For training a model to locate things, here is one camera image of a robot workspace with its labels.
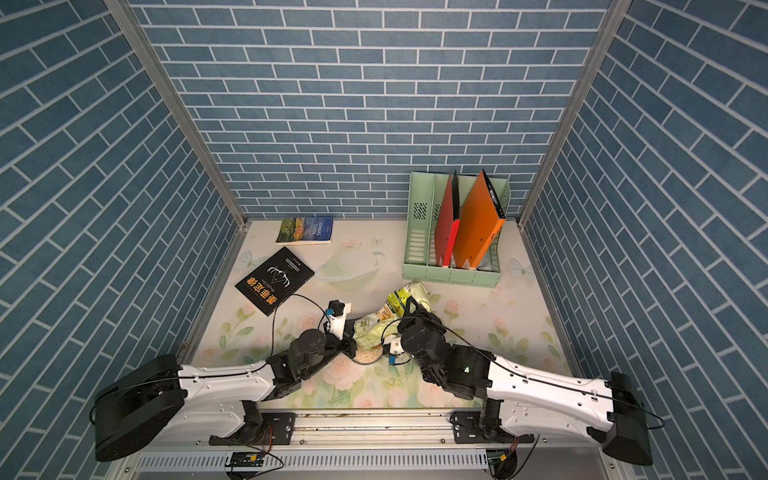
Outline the green oats bag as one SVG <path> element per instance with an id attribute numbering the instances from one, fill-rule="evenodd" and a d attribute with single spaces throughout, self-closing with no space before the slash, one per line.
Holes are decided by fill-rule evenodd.
<path id="1" fill-rule="evenodd" d="M 390 293 L 377 312 L 353 321 L 353 338 L 358 346 L 373 349 L 381 344 L 382 333 L 385 333 L 385 336 L 393 335 L 399 319 L 406 314 L 409 298 L 413 298 L 426 310 L 432 311 L 431 292 L 422 282 L 412 281 Z"/>

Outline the blue patterned ceramic bowl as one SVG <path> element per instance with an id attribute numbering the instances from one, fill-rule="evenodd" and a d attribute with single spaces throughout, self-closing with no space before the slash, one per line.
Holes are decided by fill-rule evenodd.
<path id="1" fill-rule="evenodd" d="M 357 345 L 355 353 L 352 357 L 352 362 L 362 366 L 372 365 L 383 359 L 385 353 L 386 350 L 381 345 L 373 348 L 366 348 L 364 346 Z"/>

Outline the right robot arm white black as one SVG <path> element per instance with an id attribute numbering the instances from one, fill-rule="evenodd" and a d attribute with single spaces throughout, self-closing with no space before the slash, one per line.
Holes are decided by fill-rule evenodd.
<path id="1" fill-rule="evenodd" d="M 401 345 L 425 382 L 454 396 L 483 402 L 476 425 L 484 439 L 510 443 L 524 435 L 584 438 L 616 460 L 653 463 L 648 411 L 631 377 L 574 378 L 528 368 L 463 340 L 413 298 L 398 326 Z"/>

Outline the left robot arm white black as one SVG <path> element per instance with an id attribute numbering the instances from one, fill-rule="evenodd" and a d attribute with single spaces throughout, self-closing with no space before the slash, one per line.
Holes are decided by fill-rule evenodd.
<path id="1" fill-rule="evenodd" d="M 240 366 L 204 369 L 161 355 L 96 394 L 95 459 L 115 461 L 151 443 L 257 441 L 259 402 L 297 391 L 337 356 L 352 358 L 356 350 L 350 336 L 309 329 L 286 350 Z"/>

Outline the oats in bowl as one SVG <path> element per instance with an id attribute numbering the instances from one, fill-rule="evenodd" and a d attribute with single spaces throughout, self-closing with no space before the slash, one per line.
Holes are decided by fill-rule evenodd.
<path id="1" fill-rule="evenodd" d="M 383 349 L 380 345 L 375 348 L 358 348 L 355 355 L 355 361 L 360 364 L 370 364 L 378 361 L 383 355 Z"/>

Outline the floral table mat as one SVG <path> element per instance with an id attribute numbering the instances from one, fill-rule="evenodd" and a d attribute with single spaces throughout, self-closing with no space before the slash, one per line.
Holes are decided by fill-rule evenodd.
<path id="1" fill-rule="evenodd" d="M 352 316 L 361 317 L 379 310 L 387 296 L 404 285 L 404 222 L 338 220 L 330 243 L 296 247 L 296 254 L 313 269 L 314 276 L 278 308 L 275 317 L 268 317 L 239 293 L 235 284 L 277 250 L 278 230 L 275 221 L 251 225 L 192 357 L 195 366 L 230 366 L 265 359 L 314 328 L 331 300 L 350 303 Z M 448 326 L 450 341 L 466 338 L 516 363 L 569 374 L 516 226 L 506 225 L 500 240 L 497 286 L 432 283 L 428 289 L 435 314 Z M 412 361 L 389 366 L 385 357 L 366 366 L 339 357 L 297 392 L 277 401 L 278 407 L 291 410 L 459 405 L 459 399 L 426 383 Z"/>

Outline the black book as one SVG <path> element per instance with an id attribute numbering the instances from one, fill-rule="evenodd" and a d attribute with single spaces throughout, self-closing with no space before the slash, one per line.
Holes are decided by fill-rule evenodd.
<path id="1" fill-rule="evenodd" d="M 282 247 L 235 284 L 257 310 L 266 316 L 295 294 L 314 271 L 293 251 Z"/>

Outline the red folder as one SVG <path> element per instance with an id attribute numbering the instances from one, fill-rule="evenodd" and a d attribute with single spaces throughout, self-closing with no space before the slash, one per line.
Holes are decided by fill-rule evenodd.
<path id="1" fill-rule="evenodd" d="M 441 209 L 434 231 L 435 257 L 438 266 L 451 266 L 453 249 L 460 223 L 459 181 L 453 172 L 446 181 Z"/>

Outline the blue landscape book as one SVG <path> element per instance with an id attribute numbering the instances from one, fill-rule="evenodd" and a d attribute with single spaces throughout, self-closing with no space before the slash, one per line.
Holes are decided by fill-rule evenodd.
<path id="1" fill-rule="evenodd" d="M 332 239 L 333 217 L 294 217 L 281 222 L 277 244 L 325 244 Z"/>

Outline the orange folder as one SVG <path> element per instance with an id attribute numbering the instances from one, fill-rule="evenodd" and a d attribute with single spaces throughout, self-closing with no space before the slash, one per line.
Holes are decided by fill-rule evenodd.
<path id="1" fill-rule="evenodd" d="M 457 268 L 477 269 L 505 222 L 499 196 L 484 170 L 461 206 L 453 249 Z"/>

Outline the small black controller board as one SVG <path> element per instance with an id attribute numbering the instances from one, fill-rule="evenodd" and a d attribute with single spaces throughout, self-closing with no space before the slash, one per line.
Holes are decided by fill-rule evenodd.
<path id="1" fill-rule="evenodd" d="M 233 452 L 225 467 L 230 470 L 258 470 L 264 466 L 264 457 L 263 453 L 257 452 Z"/>

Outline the mint green file rack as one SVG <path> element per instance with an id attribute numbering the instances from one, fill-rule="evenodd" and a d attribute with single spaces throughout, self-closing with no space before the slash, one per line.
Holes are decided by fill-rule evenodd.
<path id="1" fill-rule="evenodd" d="M 453 255 L 450 267 L 443 268 L 436 263 L 434 231 L 449 175 L 413 172 L 410 176 L 403 277 L 429 282 L 494 287 L 501 276 L 498 242 L 502 228 L 477 269 L 457 268 Z M 478 175 L 472 177 L 457 174 L 460 211 Z M 499 196 L 506 222 L 510 218 L 507 214 L 510 195 L 508 182 L 501 178 L 489 178 Z"/>

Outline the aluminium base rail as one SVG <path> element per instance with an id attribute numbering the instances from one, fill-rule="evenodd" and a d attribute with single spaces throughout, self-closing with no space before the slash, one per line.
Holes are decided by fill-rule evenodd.
<path id="1" fill-rule="evenodd" d="M 207 440 L 151 445 L 112 464 L 110 479 L 423 479 L 478 478 L 508 443 L 489 443 L 471 430 L 475 412 L 266 410 L 272 426 L 254 446 Z M 258 470 L 225 467 L 233 452 L 263 453 Z"/>

